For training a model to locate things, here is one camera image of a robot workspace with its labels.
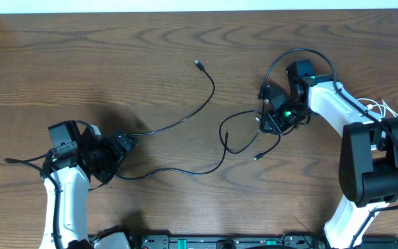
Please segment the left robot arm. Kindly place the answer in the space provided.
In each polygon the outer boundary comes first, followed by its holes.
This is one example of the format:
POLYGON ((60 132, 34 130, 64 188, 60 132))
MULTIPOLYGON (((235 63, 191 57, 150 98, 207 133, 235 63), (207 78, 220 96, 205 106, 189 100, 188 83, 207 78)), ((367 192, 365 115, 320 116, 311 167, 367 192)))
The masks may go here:
POLYGON ((95 125, 84 131, 74 120, 48 128, 53 148, 46 154, 41 177, 47 192, 46 223, 41 248, 132 248, 131 237, 119 226, 90 237, 87 198, 91 178, 108 184, 137 145, 117 132, 103 137, 95 125))

